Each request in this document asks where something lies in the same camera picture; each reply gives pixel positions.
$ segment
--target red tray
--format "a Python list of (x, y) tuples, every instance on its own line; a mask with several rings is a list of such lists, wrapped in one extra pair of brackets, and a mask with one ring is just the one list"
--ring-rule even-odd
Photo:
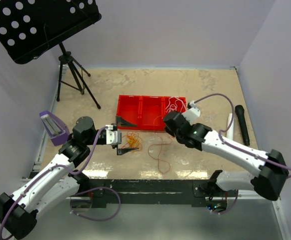
[(143, 131), (164, 131), (164, 116), (168, 113), (167, 107), (175, 105), (179, 112), (186, 111), (187, 101), (185, 97), (176, 98), (171, 96), (139, 96), (139, 95), (119, 95), (116, 115), (121, 116), (128, 122), (137, 125), (137, 127), (122, 127), (119, 129), (126, 130), (143, 130)]

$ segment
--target table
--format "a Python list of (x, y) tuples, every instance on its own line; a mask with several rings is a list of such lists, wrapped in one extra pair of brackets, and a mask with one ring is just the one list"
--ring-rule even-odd
[[(54, 114), (62, 119), (71, 130), (78, 118), (90, 116), (96, 128), (115, 121), (119, 95), (181, 96), (187, 101), (197, 100), (212, 93), (223, 93), (230, 97), (234, 105), (243, 105), (245, 119), (252, 148), (257, 148), (250, 117), (235, 69), (88, 69), (91, 77), (84, 75), (92, 93), (101, 105), (98, 110), (88, 93), (81, 95), (78, 91), (63, 85), (60, 102)], [(73, 83), (70, 71), (64, 81)], [(231, 107), (225, 98), (213, 96), (198, 104), (201, 116), (198, 122), (214, 130), (227, 127)], [(207, 179), (215, 170), (244, 171), (241, 167), (211, 153), (189, 149), (175, 139), (171, 145), (162, 147), (160, 159), (170, 163), (171, 169), (165, 174), (158, 171), (158, 161), (148, 155), (151, 144), (159, 144), (160, 138), (153, 132), (140, 132), (143, 150), (117, 156), (110, 146), (97, 146), (84, 173), (90, 178), (109, 179)], [(169, 142), (167, 133), (158, 133)], [(239, 124), (235, 117), (234, 137), (243, 143)], [(61, 146), (53, 146), (48, 140), (41, 167), (45, 167)], [(150, 150), (158, 156), (159, 146)], [(167, 163), (162, 162), (160, 169), (168, 170)]]

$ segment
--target tripod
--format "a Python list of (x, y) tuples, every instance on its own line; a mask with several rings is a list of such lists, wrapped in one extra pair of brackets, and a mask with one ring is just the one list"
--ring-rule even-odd
[[(101, 109), (101, 106), (99, 105), (99, 103), (97, 102), (97, 100), (95, 99), (94, 95), (92, 94), (92, 92), (90, 91), (88, 85), (86, 84), (86, 82), (84, 81), (83, 75), (80, 75), (78, 69), (76, 68), (74, 62), (90, 77), (91, 74), (87, 72), (87, 70), (84, 69), (84, 67), (78, 63), (77, 60), (75, 60), (75, 58), (73, 56), (71, 56), (71, 52), (70, 51), (66, 51), (64, 44), (61, 42), (59, 44), (61, 51), (62, 51), (62, 55), (59, 56), (59, 61), (60, 61), (60, 72), (59, 72), (59, 81), (58, 81), (58, 86), (57, 86), (57, 97), (56, 97), (56, 101), (59, 102), (60, 101), (60, 88), (61, 88), (61, 83), (75, 89), (78, 90), (82, 95), (85, 94), (85, 89), (89, 92), (91, 98), (93, 99), (93, 101), (96, 104), (96, 107), (98, 109)], [(73, 78), (75, 80), (75, 83), (77, 85), (77, 87), (72, 86), (64, 81), (62, 81), (62, 70), (63, 70), (63, 65), (67, 64), (70, 68), (70, 71), (73, 75)], [(78, 80), (78, 77), (80, 78), (81, 82), (83, 83), (83, 88), (81, 87), (81, 84)]]

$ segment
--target white cylinder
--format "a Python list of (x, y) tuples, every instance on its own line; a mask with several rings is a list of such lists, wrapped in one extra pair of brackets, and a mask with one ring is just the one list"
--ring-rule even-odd
[[(229, 126), (229, 124), (231, 122), (231, 118), (232, 118), (232, 113), (230, 113), (229, 116), (227, 117), (227, 124), (226, 124), (226, 126)], [(233, 119), (233, 122), (232, 122), (229, 130), (226, 132), (226, 137), (228, 139), (231, 139), (231, 140), (234, 139), (234, 125), (235, 125), (235, 119)]]

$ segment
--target black music stand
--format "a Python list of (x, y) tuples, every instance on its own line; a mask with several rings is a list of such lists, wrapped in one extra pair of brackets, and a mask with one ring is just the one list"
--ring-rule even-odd
[[(62, 44), (64, 40), (100, 19), (101, 14), (95, 0), (0, 0), (0, 42), (17, 64), (26, 64), (59, 45), (62, 51), (62, 56), (59, 57), (60, 75), (62, 66), (68, 64), (78, 88), (70, 86), (81, 94), (86, 88), (100, 109), (73, 62), (88, 76), (90, 74)], [(60, 77), (57, 101), (60, 100), (60, 85), (64, 83)]]

